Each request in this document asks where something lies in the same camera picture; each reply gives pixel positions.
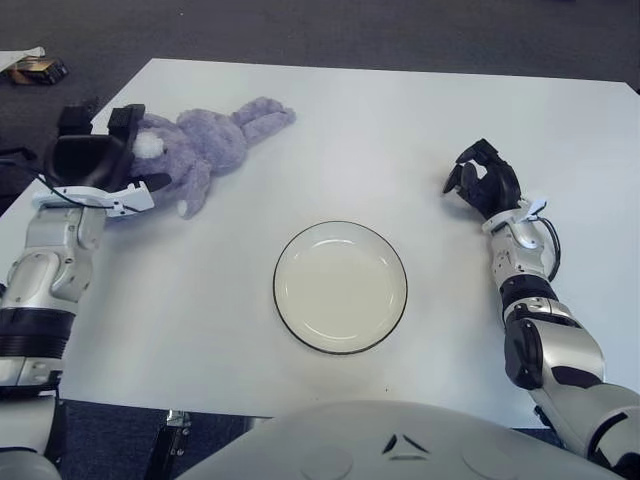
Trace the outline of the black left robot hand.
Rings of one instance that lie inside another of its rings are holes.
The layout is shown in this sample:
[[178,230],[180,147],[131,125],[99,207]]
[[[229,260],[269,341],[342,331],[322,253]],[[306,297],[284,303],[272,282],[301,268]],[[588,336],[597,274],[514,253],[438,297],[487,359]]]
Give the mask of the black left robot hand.
[[130,104],[111,112],[106,134],[92,132],[92,116],[86,105],[66,106],[58,122],[58,135],[43,160],[46,176],[58,186],[95,187],[106,192],[124,189],[129,183],[145,182],[149,191],[171,183],[166,173],[131,172],[142,104]]

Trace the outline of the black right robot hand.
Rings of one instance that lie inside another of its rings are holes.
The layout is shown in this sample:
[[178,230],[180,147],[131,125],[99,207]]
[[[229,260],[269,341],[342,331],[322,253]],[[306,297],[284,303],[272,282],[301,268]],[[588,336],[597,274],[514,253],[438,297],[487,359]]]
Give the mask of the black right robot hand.
[[513,168],[486,139],[465,149],[455,162],[442,194],[455,191],[485,220],[518,208],[521,190]]

